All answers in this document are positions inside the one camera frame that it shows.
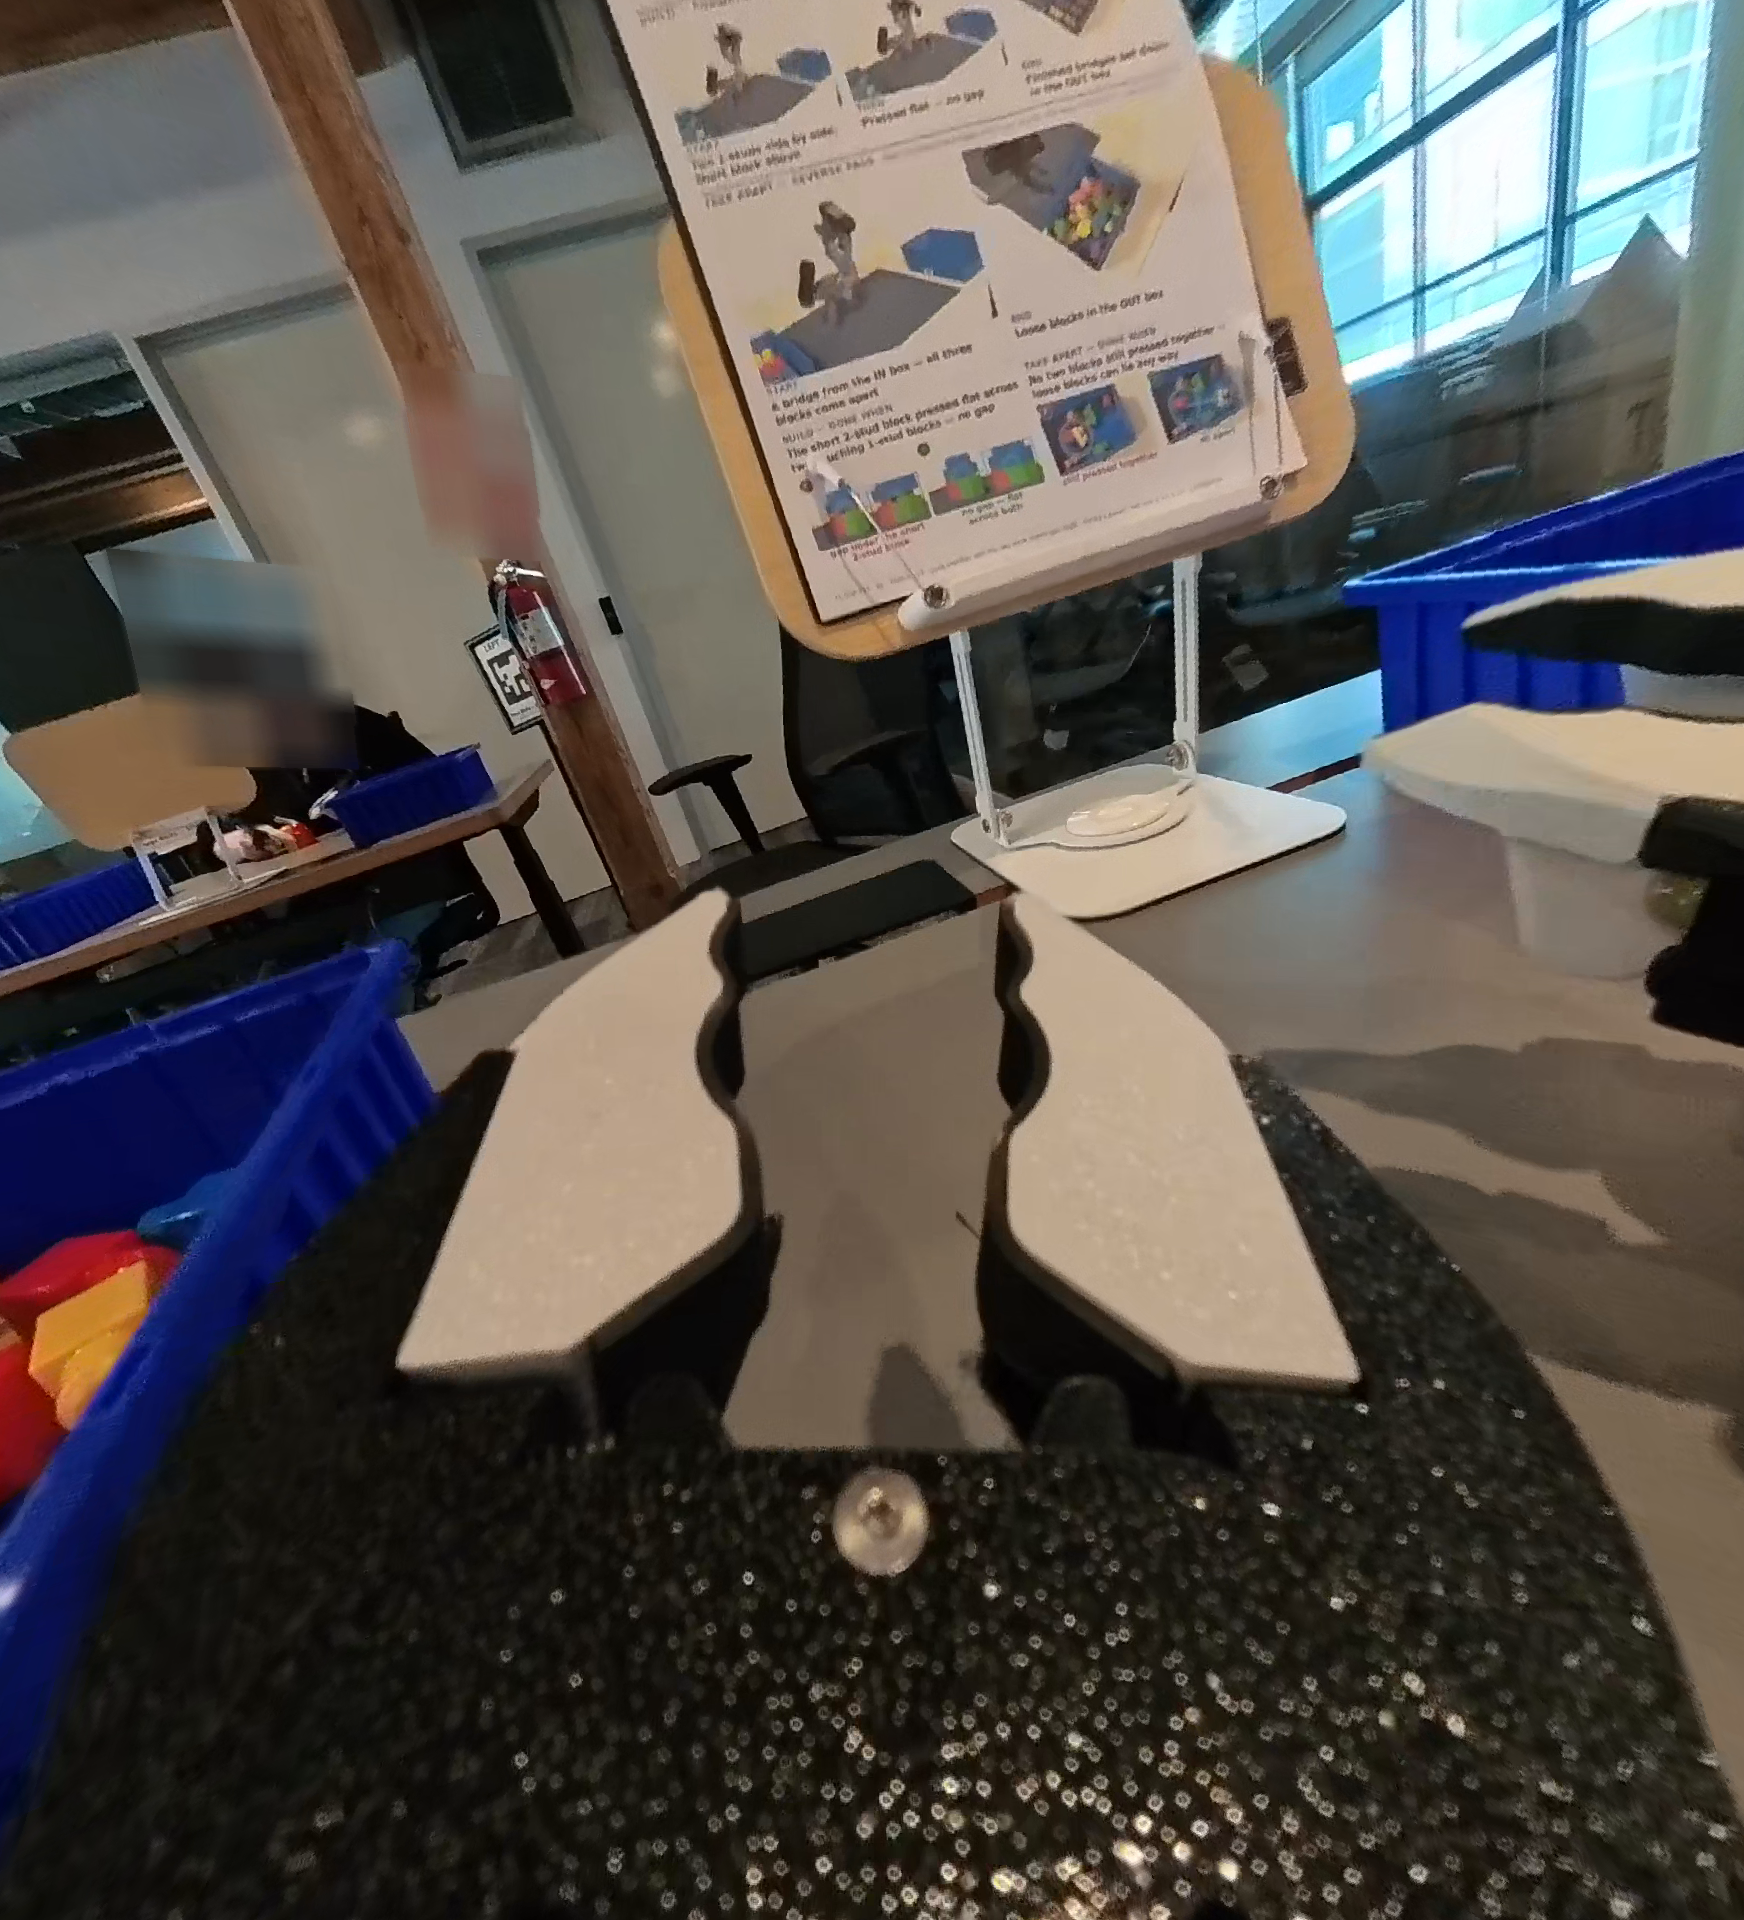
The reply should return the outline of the black office chair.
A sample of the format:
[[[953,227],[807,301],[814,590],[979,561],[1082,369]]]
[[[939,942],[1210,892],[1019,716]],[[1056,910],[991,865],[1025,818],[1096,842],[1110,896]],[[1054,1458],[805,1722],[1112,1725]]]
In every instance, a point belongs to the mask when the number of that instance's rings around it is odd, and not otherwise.
[[[733,967],[746,986],[811,971],[933,922],[972,913],[977,892],[936,858],[848,875],[862,856],[953,826],[965,809],[943,752],[923,653],[848,662],[780,635],[787,775],[810,836],[770,847],[739,791],[748,752],[704,754],[649,786],[654,799],[706,793],[742,854],[684,885],[683,897],[755,897],[789,882],[822,889],[764,911],[746,907]]]

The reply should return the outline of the red fire extinguisher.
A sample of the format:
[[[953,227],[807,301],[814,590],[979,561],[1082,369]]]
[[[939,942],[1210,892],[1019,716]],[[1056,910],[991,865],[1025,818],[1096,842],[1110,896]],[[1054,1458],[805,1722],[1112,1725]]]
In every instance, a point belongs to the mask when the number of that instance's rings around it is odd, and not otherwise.
[[[490,577],[490,599],[499,630],[522,661],[542,709],[589,700],[591,674],[549,577],[538,569],[499,561]]]

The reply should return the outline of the blue plastic bin with blocks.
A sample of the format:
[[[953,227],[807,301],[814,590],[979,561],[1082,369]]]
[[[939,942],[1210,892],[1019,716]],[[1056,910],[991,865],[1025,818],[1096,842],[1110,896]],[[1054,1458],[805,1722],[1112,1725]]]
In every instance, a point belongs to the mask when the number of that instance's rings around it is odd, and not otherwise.
[[[271,1284],[436,1106],[394,946],[0,1071],[0,1274],[223,1184],[83,1427],[0,1518],[0,1835],[171,1435]]]

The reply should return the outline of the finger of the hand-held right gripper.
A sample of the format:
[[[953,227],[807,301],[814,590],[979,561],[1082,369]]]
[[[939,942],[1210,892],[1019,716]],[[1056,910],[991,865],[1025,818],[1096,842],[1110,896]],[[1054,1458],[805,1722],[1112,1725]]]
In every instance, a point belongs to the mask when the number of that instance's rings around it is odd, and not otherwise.
[[[1601,573],[1471,615],[1464,643],[1614,664],[1629,709],[1744,720],[1744,546]]]
[[[1520,948],[1588,978],[1639,978],[1676,940],[1643,854],[1670,806],[1722,806],[1744,826],[1744,718],[1468,705],[1378,734],[1363,768],[1492,832]]]

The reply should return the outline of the wooden support post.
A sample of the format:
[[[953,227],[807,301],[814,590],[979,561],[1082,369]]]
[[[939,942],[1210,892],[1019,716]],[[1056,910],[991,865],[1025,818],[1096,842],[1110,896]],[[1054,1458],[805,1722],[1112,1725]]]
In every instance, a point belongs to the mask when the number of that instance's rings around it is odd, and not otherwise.
[[[224,12],[399,393],[431,537],[485,583],[513,563],[544,588],[582,682],[544,707],[549,738],[630,927],[645,931],[674,907],[680,879],[559,579],[522,408],[504,377],[471,365],[329,6],[231,1]]]

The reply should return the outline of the black and white marker sign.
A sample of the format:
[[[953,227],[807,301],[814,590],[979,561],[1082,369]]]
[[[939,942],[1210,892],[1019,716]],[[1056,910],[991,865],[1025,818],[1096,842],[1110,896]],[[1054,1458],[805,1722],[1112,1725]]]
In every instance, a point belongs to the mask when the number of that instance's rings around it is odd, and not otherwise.
[[[464,645],[479,684],[485,686],[510,734],[535,730],[542,723],[538,686],[504,627],[487,627]]]

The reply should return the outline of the dark hanging panel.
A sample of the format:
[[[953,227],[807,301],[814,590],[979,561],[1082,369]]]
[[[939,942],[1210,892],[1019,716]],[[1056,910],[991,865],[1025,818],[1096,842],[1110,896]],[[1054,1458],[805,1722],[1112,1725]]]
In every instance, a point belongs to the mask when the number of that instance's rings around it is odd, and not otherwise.
[[[0,727],[29,730],[139,693],[116,603],[72,545],[0,556]]]

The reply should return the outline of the long blue desk bin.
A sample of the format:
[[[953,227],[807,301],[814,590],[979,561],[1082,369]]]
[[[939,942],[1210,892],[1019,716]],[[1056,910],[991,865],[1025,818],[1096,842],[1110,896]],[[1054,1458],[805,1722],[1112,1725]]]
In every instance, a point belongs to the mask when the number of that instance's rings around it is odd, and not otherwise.
[[[155,885],[129,858],[0,900],[0,971],[75,948],[155,903]]]

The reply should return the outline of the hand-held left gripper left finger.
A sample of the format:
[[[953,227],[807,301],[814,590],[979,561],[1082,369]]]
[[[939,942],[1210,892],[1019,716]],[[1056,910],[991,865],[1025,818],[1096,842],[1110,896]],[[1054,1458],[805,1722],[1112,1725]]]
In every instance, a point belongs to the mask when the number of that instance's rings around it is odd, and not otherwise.
[[[781,1223],[746,1080],[742,916],[721,889],[600,960],[510,1050],[395,1354],[423,1384],[730,1395]]]

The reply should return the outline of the small wooden board on stand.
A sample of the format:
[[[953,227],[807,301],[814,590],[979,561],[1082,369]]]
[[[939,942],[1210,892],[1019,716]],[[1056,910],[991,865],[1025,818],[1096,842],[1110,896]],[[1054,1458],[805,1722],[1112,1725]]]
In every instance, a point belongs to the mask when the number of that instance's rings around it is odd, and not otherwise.
[[[79,845],[126,856],[157,907],[241,885],[227,822],[252,804],[252,775],[207,760],[166,707],[91,707],[9,733],[2,754]]]

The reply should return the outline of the small blue desk bin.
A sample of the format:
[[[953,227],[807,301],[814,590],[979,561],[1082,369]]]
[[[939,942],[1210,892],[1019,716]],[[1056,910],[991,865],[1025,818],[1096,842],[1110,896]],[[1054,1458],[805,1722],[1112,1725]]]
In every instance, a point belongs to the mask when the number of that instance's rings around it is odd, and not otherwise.
[[[461,747],[348,783],[323,801],[323,812],[351,847],[365,849],[495,799],[482,752]]]

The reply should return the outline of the white board stand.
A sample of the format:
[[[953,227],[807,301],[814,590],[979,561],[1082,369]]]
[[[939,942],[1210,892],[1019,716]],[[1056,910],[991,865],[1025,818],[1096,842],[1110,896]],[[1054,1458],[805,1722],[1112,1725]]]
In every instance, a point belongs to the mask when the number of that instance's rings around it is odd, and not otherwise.
[[[1096,922],[1173,900],[1341,833],[1344,809],[1224,779],[1197,754],[1200,556],[1171,565],[1169,740],[1109,768],[1025,799],[995,791],[982,736],[972,636],[953,633],[951,661],[970,757],[974,815],[953,845],[1017,894],[1070,922]]]

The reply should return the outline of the metal air vent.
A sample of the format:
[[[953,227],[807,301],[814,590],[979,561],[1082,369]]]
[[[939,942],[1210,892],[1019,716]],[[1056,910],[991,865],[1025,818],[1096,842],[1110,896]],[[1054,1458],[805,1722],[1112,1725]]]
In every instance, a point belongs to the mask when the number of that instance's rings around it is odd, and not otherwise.
[[[573,60],[549,1],[398,1],[431,106],[461,169],[580,130]]]

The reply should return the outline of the brown office desk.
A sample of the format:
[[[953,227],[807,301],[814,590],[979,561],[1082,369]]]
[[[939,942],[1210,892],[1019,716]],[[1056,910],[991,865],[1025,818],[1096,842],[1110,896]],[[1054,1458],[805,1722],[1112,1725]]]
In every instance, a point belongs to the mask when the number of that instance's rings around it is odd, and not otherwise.
[[[168,946],[189,934],[247,919],[282,901],[362,882],[379,874],[379,870],[408,864],[431,851],[461,847],[487,833],[499,836],[525,897],[544,924],[559,954],[582,951],[584,946],[578,940],[567,901],[556,892],[549,867],[528,836],[528,824],[541,808],[542,789],[556,773],[555,758],[541,757],[525,770],[499,781],[490,804],[442,815],[368,847],[342,845],[340,838],[332,836],[328,851],[282,856],[282,860],[264,865],[257,879],[229,882],[214,894],[153,905],[70,948],[0,970],[0,1002],[61,978],[98,971],[120,958]]]

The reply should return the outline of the large paned window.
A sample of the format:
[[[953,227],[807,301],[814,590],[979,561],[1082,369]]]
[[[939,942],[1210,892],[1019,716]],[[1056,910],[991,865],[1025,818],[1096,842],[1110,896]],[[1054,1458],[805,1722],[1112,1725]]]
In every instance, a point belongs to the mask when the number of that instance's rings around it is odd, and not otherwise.
[[[1726,4],[1201,1],[1286,118],[1353,389],[1560,321],[1633,252],[1682,279]]]

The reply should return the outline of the rounded wooden display board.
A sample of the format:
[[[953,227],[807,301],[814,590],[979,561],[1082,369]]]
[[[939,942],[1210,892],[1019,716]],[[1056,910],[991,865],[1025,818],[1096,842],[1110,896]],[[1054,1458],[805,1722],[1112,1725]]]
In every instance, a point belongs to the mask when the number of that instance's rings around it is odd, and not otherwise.
[[[1125,517],[1125,534],[1090,555],[1058,559],[1054,549],[1047,549],[1043,559],[1013,561],[995,587],[955,588],[948,597],[930,588],[921,593],[923,607],[915,613],[894,603],[834,623],[814,615],[704,286],[674,216],[662,220],[654,268],[674,347],[764,600],[776,624],[796,641],[829,659],[894,657],[1054,597],[1112,585],[1152,565],[1280,529],[1305,517],[1336,490],[1353,452],[1355,415],[1283,122],[1270,90],[1247,71],[1227,60],[1206,60],[1203,66],[1230,156],[1260,306],[1270,321],[1290,328],[1292,350],[1274,355],[1267,388],[1286,385],[1283,368],[1304,376],[1302,389],[1286,396],[1286,405],[1292,434],[1305,450],[1305,468],[1288,474],[1278,495],[1257,507],[1203,525],[1165,525],[1160,512]]]

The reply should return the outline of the printed instruction sheet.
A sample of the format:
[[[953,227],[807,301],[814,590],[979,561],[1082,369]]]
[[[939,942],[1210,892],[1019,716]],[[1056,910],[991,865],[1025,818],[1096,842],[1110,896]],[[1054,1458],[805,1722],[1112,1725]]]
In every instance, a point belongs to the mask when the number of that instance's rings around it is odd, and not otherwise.
[[[1043,600],[1311,466],[1187,4],[605,12],[822,629]]]

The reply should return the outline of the empty blue plastic bin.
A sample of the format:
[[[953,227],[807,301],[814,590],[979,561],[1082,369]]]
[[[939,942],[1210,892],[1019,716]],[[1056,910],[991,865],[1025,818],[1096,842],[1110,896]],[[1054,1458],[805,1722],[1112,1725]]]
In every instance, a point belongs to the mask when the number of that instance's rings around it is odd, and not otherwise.
[[[1536,713],[1623,707],[1622,669],[1472,647],[1462,624],[1512,597],[1633,565],[1744,546],[1744,452],[1676,468],[1393,563],[1344,588],[1376,616],[1383,730],[1467,705]]]

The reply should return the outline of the cardboard box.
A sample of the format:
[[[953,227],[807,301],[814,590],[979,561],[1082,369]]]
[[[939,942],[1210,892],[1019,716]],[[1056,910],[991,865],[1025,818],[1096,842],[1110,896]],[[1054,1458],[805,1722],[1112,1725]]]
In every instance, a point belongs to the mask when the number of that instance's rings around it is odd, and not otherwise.
[[[1355,458],[1386,502],[1518,515],[1667,460],[1688,258],[1642,216],[1615,258],[1530,276],[1504,319],[1355,388]]]

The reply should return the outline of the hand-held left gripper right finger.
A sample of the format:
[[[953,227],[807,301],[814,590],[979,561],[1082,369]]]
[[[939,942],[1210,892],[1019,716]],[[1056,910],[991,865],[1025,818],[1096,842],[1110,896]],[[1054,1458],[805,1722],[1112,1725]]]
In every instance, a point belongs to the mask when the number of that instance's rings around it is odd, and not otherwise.
[[[1005,1125],[981,1216],[1000,1360],[1099,1347],[1163,1387],[1361,1375],[1234,1060],[1196,1010],[1031,896],[999,911]]]

